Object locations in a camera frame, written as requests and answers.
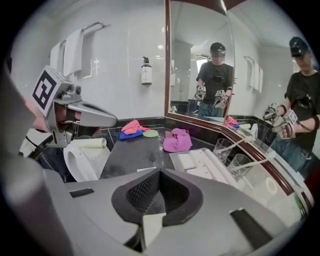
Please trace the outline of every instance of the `mirror frame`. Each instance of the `mirror frame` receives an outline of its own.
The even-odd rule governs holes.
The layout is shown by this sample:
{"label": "mirror frame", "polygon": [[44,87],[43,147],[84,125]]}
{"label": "mirror frame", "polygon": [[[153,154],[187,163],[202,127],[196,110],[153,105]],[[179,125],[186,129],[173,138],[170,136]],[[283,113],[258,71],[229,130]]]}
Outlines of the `mirror frame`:
{"label": "mirror frame", "polygon": [[[170,73],[171,73],[171,17],[170,17],[170,1],[180,1],[190,4],[195,4],[198,6],[203,6],[209,9],[212,9],[216,12],[219,12],[215,3],[209,3],[206,0],[164,0],[165,7],[165,90],[164,90],[164,116],[169,119],[174,119],[177,121],[181,121],[184,123],[192,124],[195,126],[200,126],[209,130],[212,130],[217,133],[221,133],[225,137],[231,139],[234,142],[238,142],[241,140],[240,136],[223,126],[222,124],[214,124],[201,119],[196,119],[194,117],[185,116],[177,113],[169,112],[170,105]],[[228,11],[232,7],[244,2],[246,0],[224,0],[224,4],[226,10]],[[264,160],[266,157],[258,151],[255,147],[250,145],[249,143],[241,142],[239,146],[246,151],[252,158],[256,161]],[[279,184],[279,186],[283,189],[285,194],[290,195],[295,192],[290,183],[282,176],[282,174],[277,170],[277,168],[269,161],[261,164],[266,171],[274,178],[274,180]],[[307,212],[310,212],[312,205],[307,195],[302,192],[301,193],[304,202],[306,204],[306,208],[304,204],[299,199],[299,204],[302,210],[302,214],[308,215]]]}

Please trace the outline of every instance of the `jeans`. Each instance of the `jeans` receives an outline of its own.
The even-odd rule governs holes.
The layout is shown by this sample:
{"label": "jeans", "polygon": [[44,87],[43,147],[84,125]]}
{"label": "jeans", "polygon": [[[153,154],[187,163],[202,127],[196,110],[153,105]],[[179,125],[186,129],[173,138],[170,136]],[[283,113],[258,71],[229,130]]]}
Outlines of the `jeans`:
{"label": "jeans", "polygon": [[270,148],[277,152],[296,172],[301,170],[308,158],[308,152],[290,139],[276,137]]}
{"label": "jeans", "polygon": [[222,118],[224,110],[222,108],[215,108],[213,103],[200,103],[197,118],[206,120],[205,117]]}

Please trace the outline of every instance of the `soap dispenser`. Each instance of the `soap dispenser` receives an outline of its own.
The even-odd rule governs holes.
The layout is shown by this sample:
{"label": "soap dispenser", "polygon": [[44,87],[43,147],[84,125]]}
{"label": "soap dispenser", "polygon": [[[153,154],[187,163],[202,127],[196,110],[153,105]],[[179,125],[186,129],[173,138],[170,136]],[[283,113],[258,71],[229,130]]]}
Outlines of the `soap dispenser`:
{"label": "soap dispenser", "polygon": [[143,86],[152,85],[152,67],[149,64],[149,59],[147,57],[143,57],[144,62],[141,67],[141,84]]}

